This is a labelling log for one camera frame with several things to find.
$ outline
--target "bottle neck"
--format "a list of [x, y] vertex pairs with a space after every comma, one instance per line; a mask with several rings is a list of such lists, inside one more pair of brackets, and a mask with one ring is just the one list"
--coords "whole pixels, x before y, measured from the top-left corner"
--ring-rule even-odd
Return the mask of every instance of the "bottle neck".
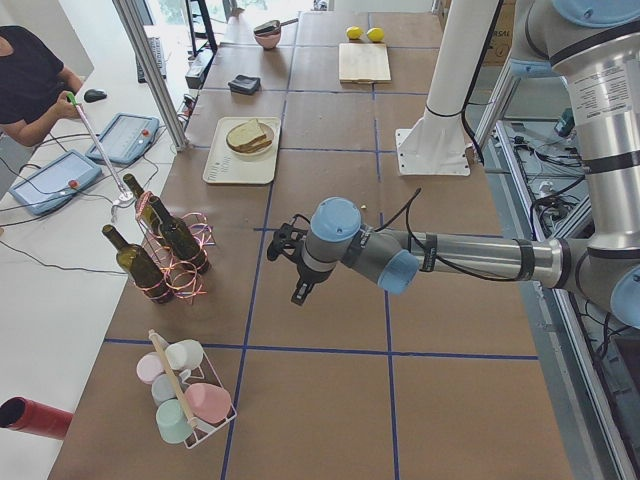
[[168, 223], [173, 219], [162, 201], [155, 195], [149, 197], [149, 205], [151, 205], [151, 208], [156, 212], [156, 215], [158, 215], [162, 223]]
[[113, 225], [105, 225], [102, 227], [102, 234], [109, 239], [109, 241], [116, 247], [118, 250], [122, 250], [127, 247], [129, 243], [124, 239], [120, 232], [116, 230], [116, 227]]
[[131, 190], [131, 193], [133, 193], [134, 197], [140, 198], [142, 196], [144, 190], [138, 183], [138, 180], [136, 180], [136, 177], [134, 177], [130, 173], [127, 173], [124, 177], [122, 177], [122, 180], [127, 184], [127, 187], [129, 187], [129, 190]]

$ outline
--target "cardboard box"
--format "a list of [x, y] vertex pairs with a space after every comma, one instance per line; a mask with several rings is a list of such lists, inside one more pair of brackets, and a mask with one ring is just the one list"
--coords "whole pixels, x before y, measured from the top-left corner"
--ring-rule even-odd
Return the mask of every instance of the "cardboard box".
[[[444, 26], [447, 22], [447, 16], [449, 14], [449, 8], [451, 2], [455, 0], [441, 0], [437, 15], [440, 19], [440, 25], [444, 30]], [[515, 0], [506, 0], [502, 4], [500, 10], [500, 16], [496, 23], [496, 28], [493, 31], [493, 37], [489, 44], [489, 49], [484, 57], [483, 65], [501, 66], [509, 54], [511, 49], [511, 40], [513, 37], [513, 21], [515, 17]]]

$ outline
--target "brown table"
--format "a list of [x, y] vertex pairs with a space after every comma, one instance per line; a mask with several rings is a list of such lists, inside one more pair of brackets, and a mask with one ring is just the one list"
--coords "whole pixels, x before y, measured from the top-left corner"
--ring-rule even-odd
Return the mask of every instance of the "brown table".
[[[386, 31], [392, 83], [341, 85], [350, 25]], [[207, 295], [157, 306], [125, 288], [51, 479], [572, 478], [517, 286], [420, 274], [387, 296], [339, 266], [304, 307], [297, 275], [265, 250], [272, 229], [326, 197], [362, 205], [378, 225], [414, 192], [416, 230], [499, 234], [483, 169], [400, 177], [394, 132], [422, 115], [441, 30], [429, 14], [308, 12], [263, 51], [242, 18], [220, 48], [161, 197], [214, 226]], [[258, 75], [254, 96], [231, 94]], [[225, 116], [281, 117], [276, 178], [265, 186], [201, 180]], [[135, 375], [153, 328], [195, 338], [238, 418], [193, 450], [163, 443], [149, 388]]]

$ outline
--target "lemon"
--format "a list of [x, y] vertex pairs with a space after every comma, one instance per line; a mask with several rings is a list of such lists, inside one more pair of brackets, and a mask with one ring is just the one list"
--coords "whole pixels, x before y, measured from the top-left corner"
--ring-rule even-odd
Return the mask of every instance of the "lemon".
[[357, 40], [363, 33], [364, 31], [360, 27], [347, 28], [347, 38], [349, 40]]
[[369, 37], [369, 40], [371, 40], [372, 42], [381, 42], [384, 38], [384, 30], [382, 30], [380, 27], [370, 28], [367, 32], [367, 37]]

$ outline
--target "black shirt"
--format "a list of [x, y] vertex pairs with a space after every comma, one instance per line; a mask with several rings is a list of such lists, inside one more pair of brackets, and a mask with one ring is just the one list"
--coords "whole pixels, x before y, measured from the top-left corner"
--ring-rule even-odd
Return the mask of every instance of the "black shirt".
[[0, 56], [0, 124], [31, 123], [53, 105], [65, 89], [57, 75], [64, 64], [23, 27], [0, 27], [13, 53]]

